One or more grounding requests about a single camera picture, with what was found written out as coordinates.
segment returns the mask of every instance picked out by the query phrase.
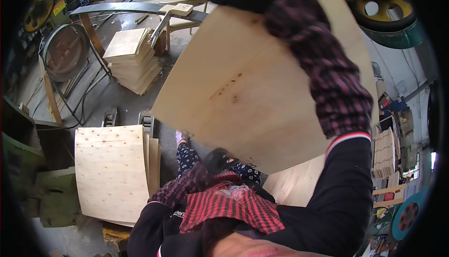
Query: metal strip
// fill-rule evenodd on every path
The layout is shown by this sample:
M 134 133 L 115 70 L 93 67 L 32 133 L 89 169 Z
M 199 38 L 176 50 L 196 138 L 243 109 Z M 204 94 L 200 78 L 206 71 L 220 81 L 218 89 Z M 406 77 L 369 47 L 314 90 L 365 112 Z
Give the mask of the metal strip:
M 98 12 L 131 12 L 131 13 L 151 13 L 156 15 L 165 15 L 164 12 L 159 12 L 160 8 L 164 7 L 162 4 L 142 3 L 142 2 L 117 2 L 117 3 L 101 3 L 78 7 L 70 15 L 79 15 L 83 13 L 98 13 Z M 201 23 L 207 17 L 208 13 L 193 10 L 187 16 L 179 16 L 172 14 L 174 18 L 182 18 L 188 21 Z

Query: wooden chair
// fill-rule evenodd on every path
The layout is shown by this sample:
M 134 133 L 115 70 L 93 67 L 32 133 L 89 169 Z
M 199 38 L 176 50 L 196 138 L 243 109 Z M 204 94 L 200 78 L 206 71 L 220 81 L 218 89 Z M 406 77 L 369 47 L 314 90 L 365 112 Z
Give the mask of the wooden chair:
M 179 3 L 183 3 L 183 4 L 193 5 L 194 7 L 204 4 L 203 12 L 206 12 L 207 2 L 209 2 L 209 0 L 179 0 L 179 1 L 172 1 L 172 2 L 159 2 L 159 4 L 177 5 Z M 175 31 L 175 30 L 181 30 L 181 29 L 189 28 L 190 29 L 190 35 L 192 35 L 192 28 L 193 27 L 198 27 L 198 26 L 199 26 L 199 23 L 194 22 L 194 21 L 188 21 L 188 20 L 181 19 L 181 18 L 170 18 L 170 25 L 167 25 L 167 27 L 166 27 L 166 30 L 167 30 L 167 51 L 168 51 L 168 54 L 170 54 L 170 32 Z

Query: person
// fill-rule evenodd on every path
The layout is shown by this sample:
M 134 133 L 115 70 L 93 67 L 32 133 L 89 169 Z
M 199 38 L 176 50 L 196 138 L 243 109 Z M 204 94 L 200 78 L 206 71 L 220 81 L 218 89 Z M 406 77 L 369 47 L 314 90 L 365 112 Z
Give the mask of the person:
M 294 207 L 275 204 L 259 177 L 249 178 L 248 166 L 246 173 L 229 166 L 236 161 L 225 150 L 201 160 L 178 132 L 178 178 L 149 198 L 131 231 L 128 255 L 352 256 L 373 208 L 373 98 L 360 84 L 357 66 L 332 35 L 317 0 L 211 1 L 264 15 L 267 31 L 289 45 L 309 76 L 323 133 L 334 140 L 309 203 Z

